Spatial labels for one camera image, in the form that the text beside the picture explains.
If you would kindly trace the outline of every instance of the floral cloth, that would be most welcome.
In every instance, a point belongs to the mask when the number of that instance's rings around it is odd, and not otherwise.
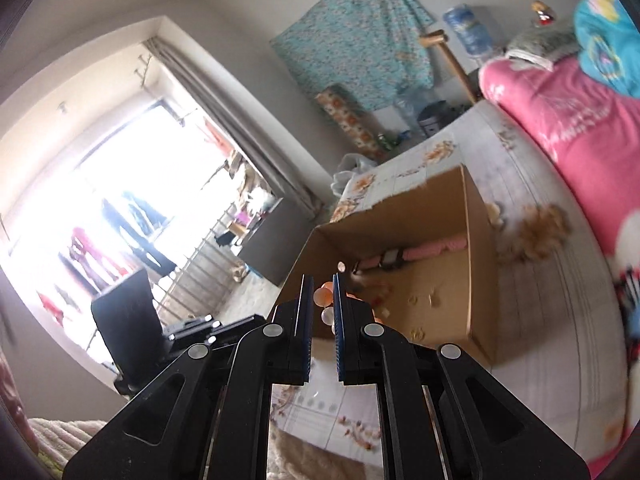
[[[310,98],[340,85],[363,109],[377,110],[402,89],[433,86],[418,43],[431,23],[418,0],[321,0],[271,46]]]
[[[640,98],[640,33],[619,0],[583,0],[575,9],[580,67],[616,92]]]
[[[446,131],[431,137],[409,152],[350,180],[331,222],[373,207],[385,197],[423,184],[428,178],[463,163],[462,152]]]

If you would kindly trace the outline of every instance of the hanging clothes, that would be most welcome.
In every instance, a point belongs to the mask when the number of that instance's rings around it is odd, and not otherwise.
[[[62,253],[58,253],[58,259],[65,266],[65,269],[69,271],[74,280],[86,291],[89,296],[92,298],[100,294],[100,290],[95,288],[91,282],[85,278],[84,274],[76,269],[76,266],[71,262],[71,260]]]
[[[114,282],[118,280],[118,277],[114,275],[111,269],[115,270],[120,276],[126,276],[130,273],[130,269],[121,266],[108,254],[105,254],[100,249],[98,249],[91,241],[91,238],[89,238],[84,229],[80,227],[74,227],[71,233],[71,243],[78,247],[83,253],[90,254],[93,259],[105,270],[105,272],[108,273],[109,276],[111,276]]]
[[[68,306],[82,313],[82,309],[80,308],[80,306],[74,301],[71,295],[64,288],[62,288],[59,285],[56,285],[55,283],[53,287],[56,289],[56,292],[60,295],[60,298],[62,298],[65,301],[65,303],[68,304]]]
[[[132,192],[125,191],[122,196],[129,202],[130,206],[135,207],[140,213],[142,213],[145,221],[148,221],[148,223],[155,229],[161,228],[167,221],[166,216],[155,209],[149,202],[138,198]],[[140,225],[138,218],[135,218],[136,222],[138,222],[138,225]]]
[[[154,228],[149,223],[149,220],[146,219],[146,216],[142,212],[142,210],[136,204],[133,204],[131,202],[127,203],[127,209],[129,210],[131,216],[133,216],[136,224],[138,224],[138,227],[140,227],[142,234],[146,237],[151,236],[154,233]]]
[[[80,264],[86,276],[94,282],[94,285],[98,290],[103,291],[105,288],[108,288],[109,283],[107,283],[91,266],[89,261],[86,259],[86,254],[80,251],[77,247],[71,246],[69,247],[69,257]]]
[[[102,216],[120,237],[127,243],[133,253],[147,267],[160,276],[168,276],[175,270],[175,263],[158,251],[155,246],[141,236],[135,228],[127,222],[119,211],[107,200],[102,200]]]
[[[40,301],[42,302],[42,306],[44,307],[44,310],[46,310],[54,318],[56,318],[56,321],[58,322],[58,324],[62,326],[62,321],[63,319],[65,319],[65,313],[62,311],[62,309],[59,306],[57,306],[49,296],[45,296],[40,292],[38,293],[38,296],[40,297]]]

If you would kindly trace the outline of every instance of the white plastic bag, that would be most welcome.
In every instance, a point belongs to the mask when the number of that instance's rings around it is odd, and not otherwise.
[[[334,173],[334,181],[331,184],[331,191],[337,197],[341,197],[349,181],[354,177],[367,173],[375,168],[377,164],[359,153],[347,153],[338,165],[338,171]]]

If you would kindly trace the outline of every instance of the small toy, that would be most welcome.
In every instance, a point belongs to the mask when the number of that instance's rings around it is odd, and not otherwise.
[[[531,4],[531,10],[533,10],[538,15],[536,25],[551,25],[551,23],[556,20],[556,14],[554,10],[540,0],[536,0]]]

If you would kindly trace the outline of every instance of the blue floral fabric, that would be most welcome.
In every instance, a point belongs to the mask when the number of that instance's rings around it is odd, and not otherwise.
[[[408,87],[433,86],[428,50],[418,43],[431,23],[418,0],[321,0],[271,46],[309,97],[340,86],[364,110],[377,110]]]
[[[582,0],[575,34],[583,72],[622,95],[640,98],[640,32],[619,0]]]

